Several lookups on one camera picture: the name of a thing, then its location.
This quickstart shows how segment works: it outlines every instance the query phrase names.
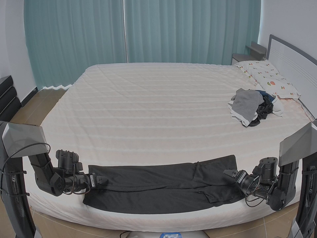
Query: white wall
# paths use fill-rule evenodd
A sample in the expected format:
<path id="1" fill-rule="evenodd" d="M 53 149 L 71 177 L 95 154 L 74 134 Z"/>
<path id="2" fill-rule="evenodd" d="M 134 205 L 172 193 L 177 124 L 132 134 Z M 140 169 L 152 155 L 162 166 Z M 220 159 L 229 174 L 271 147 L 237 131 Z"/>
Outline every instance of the white wall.
<path id="1" fill-rule="evenodd" d="M 273 34 L 317 59 L 317 0 L 262 0 L 258 43 Z"/>
<path id="2" fill-rule="evenodd" d="M 24 0 L 0 0 L 0 77 L 11 75 L 22 101 L 35 87 L 25 44 Z"/>

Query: bed sheet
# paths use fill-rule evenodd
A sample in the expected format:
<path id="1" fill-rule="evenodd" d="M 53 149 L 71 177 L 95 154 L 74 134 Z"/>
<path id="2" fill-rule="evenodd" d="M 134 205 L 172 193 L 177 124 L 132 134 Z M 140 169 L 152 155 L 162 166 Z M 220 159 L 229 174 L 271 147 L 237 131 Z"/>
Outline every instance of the bed sheet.
<path id="1" fill-rule="evenodd" d="M 235 154 L 238 169 L 251 172 L 264 157 L 278 157 L 279 143 L 310 120 L 295 101 L 281 100 L 284 117 L 245 128 L 231 119 L 228 101 L 239 88 L 256 84 L 236 66 L 186 63 L 94 65 L 68 89 L 42 127 L 55 151 L 79 154 L 88 165 L 160 165 L 196 162 Z M 101 211 L 83 196 L 54 197 L 37 188 L 24 160 L 30 205 L 60 219 L 107 229 L 176 232 L 219 228 L 264 217 L 265 203 L 244 200 L 196 212 L 136 215 Z M 300 188 L 301 176 L 296 180 Z M 295 199 L 299 200 L 299 189 Z"/>

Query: curtain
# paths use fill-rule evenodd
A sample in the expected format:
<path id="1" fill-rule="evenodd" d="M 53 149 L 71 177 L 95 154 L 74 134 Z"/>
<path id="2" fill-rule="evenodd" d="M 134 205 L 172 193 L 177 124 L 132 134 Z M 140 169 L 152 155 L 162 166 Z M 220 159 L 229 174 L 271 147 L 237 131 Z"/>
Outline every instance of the curtain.
<path id="1" fill-rule="evenodd" d="M 24 0 L 24 27 L 39 89 L 72 84 L 94 64 L 127 62 L 123 0 Z"/>
<path id="2" fill-rule="evenodd" d="M 231 64 L 260 14 L 261 0 L 125 0 L 128 61 Z"/>

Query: headboard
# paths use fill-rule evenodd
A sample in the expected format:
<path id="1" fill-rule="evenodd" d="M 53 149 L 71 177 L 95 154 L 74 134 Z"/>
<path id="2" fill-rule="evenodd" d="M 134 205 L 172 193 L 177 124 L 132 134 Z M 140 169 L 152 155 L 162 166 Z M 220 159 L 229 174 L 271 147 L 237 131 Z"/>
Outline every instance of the headboard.
<path id="1" fill-rule="evenodd" d="M 299 100 L 317 117 L 317 60 L 294 45 L 270 35 L 266 58 L 301 94 Z"/>

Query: pillow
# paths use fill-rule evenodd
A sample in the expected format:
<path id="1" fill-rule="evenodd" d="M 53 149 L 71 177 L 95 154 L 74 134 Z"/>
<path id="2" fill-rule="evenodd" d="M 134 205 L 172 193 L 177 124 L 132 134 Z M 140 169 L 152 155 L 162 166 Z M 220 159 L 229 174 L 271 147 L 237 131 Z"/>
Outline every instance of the pillow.
<path id="1" fill-rule="evenodd" d="M 276 94 L 281 99 L 298 99 L 300 93 L 284 78 L 270 61 L 241 61 L 235 64 L 249 78 L 259 83 L 268 94 Z"/>

